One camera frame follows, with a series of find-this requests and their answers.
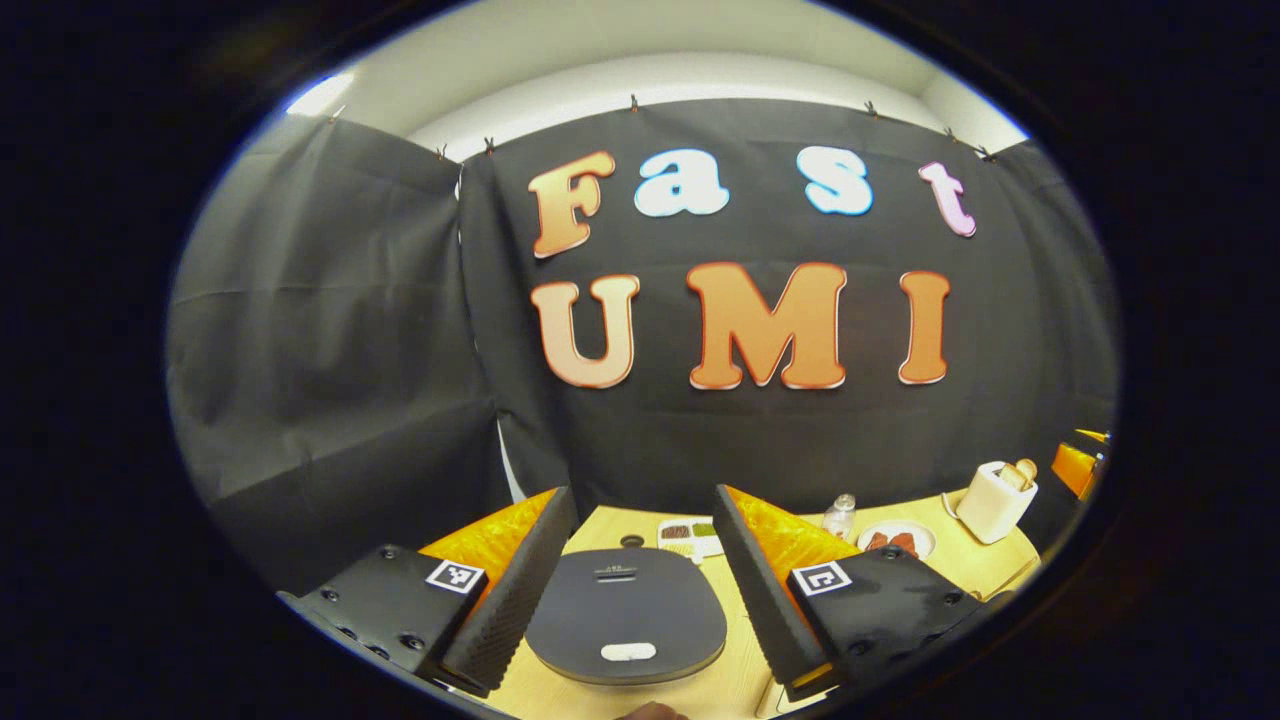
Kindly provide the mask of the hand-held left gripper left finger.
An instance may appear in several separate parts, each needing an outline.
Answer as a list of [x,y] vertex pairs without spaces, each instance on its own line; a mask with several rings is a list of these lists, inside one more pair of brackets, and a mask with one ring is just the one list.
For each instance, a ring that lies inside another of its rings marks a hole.
[[557,487],[420,550],[381,544],[282,600],[319,629],[428,682],[498,689],[575,524]]

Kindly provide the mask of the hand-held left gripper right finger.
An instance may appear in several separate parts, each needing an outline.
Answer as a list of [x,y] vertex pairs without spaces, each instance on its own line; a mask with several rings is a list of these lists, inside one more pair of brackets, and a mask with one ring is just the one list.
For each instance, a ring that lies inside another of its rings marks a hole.
[[988,606],[900,544],[860,551],[717,486],[713,523],[773,678],[791,700],[860,698],[916,670]]

